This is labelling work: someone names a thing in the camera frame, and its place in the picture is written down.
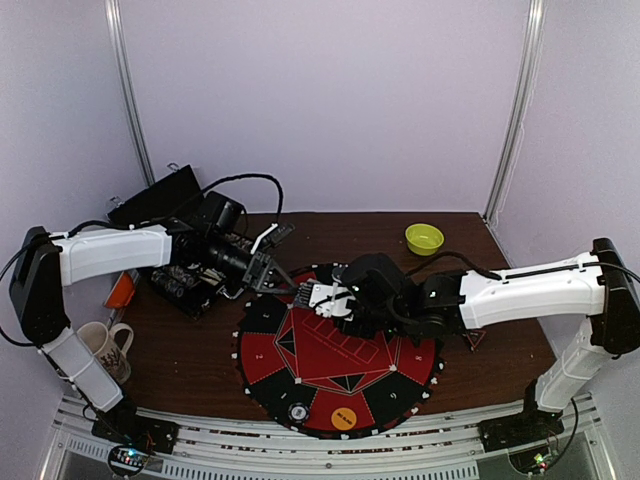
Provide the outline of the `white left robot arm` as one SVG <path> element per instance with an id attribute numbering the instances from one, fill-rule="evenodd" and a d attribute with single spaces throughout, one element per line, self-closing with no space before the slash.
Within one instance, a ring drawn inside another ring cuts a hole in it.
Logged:
<path id="1" fill-rule="evenodd" d="M 143 436 L 143 421 L 124 407 L 121 385 L 73 328 L 65 289 L 134 269 L 195 265 L 218 271 L 241 290 L 263 293 L 268 273 L 278 267 L 265 251 L 291 230 L 274 222 L 245 251 L 175 216 L 126 225 L 92 220 L 59 233 L 33 227 L 11 259 L 15 269 L 9 296 L 24 344 L 36 348 L 93 408 L 106 413 L 103 422 L 111 434 L 133 444 Z"/>

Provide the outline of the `black poker chip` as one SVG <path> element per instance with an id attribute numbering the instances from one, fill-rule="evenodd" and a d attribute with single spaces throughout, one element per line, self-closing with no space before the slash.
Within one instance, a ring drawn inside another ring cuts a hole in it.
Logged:
<path id="1" fill-rule="evenodd" d="M 302 402 L 295 402 L 288 407 L 288 418 L 294 424 L 304 424 L 310 416 L 310 409 Z"/>

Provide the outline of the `grey playing card deck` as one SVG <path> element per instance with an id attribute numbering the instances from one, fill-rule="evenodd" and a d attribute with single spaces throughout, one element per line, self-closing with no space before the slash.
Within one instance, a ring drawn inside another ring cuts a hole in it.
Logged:
<path id="1" fill-rule="evenodd" d="M 309 308 L 313 290 L 313 282 L 304 282 L 300 284 L 294 295 L 293 305 L 298 308 Z"/>

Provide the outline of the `orange big blind button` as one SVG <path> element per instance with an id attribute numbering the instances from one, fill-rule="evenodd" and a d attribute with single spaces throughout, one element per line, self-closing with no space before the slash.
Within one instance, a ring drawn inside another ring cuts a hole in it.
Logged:
<path id="1" fill-rule="evenodd" d="M 357 424 L 357 414 L 348 407 L 335 409 L 330 416 L 332 426 L 338 431 L 352 430 Z"/>

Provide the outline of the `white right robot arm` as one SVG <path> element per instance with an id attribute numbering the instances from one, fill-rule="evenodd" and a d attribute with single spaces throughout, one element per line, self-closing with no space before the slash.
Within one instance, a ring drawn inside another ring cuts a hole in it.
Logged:
<path id="1" fill-rule="evenodd" d="M 386 254 L 333 267 L 303 283 L 296 300 L 351 336 L 389 331 L 414 344 L 519 319 L 583 315 L 559 360 L 533 382 L 533 404 L 513 419 L 519 440 L 535 440 L 602 366 L 639 347 L 639 277 L 607 238 L 591 251 L 532 267 L 492 271 L 467 257 L 463 271 L 413 281 Z"/>

